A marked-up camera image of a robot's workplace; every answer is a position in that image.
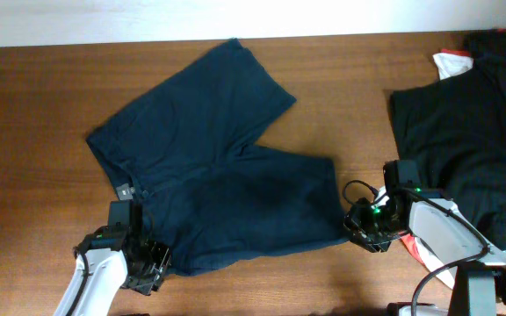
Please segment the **navy blue shorts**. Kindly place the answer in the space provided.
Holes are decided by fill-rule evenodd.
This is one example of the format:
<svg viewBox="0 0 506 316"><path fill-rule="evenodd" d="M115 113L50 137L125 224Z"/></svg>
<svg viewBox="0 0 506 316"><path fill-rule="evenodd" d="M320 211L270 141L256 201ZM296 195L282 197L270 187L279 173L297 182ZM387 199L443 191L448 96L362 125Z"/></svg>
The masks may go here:
<svg viewBox="0 0 506 316"><path fill-rule="evenodd" d="M258 144L293 104L237 39L136 98L87 137L121 199L190 277L347 241L334 163Z"/></svg>

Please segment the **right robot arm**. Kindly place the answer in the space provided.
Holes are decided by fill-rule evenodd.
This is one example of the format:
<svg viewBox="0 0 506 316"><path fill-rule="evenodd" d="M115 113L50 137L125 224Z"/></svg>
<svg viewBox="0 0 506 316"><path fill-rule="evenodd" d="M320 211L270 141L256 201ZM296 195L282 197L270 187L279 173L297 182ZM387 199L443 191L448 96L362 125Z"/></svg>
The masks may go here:
<svg viewBox="0 0 506 316"><path fill-rule="evenodd" d="M440 260L416 286L409 302L391 303L386 313L402 315L494 315L506 305L506 253L484 237L441 190L426 189L413 161L383 167L385 185L374 200L351 203L343 225L350 240L371 253L388 251L392 241L411 234ZM453 270L455 284L446 309L418 298L433 277Z"/></svg>

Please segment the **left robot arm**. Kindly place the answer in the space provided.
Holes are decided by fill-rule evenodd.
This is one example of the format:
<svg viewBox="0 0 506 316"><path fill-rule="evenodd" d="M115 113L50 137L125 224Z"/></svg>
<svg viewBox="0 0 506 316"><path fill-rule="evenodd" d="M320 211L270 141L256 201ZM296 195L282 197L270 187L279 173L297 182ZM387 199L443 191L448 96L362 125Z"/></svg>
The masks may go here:
<svg viewBox="0 0 506 316"><path fill-rule="evenodd" d="M120 289L158 291L171 262L168 246L146 235L132 200L110 203L108 221L74 247L76 267L56 315L106 315Z"/></svg>

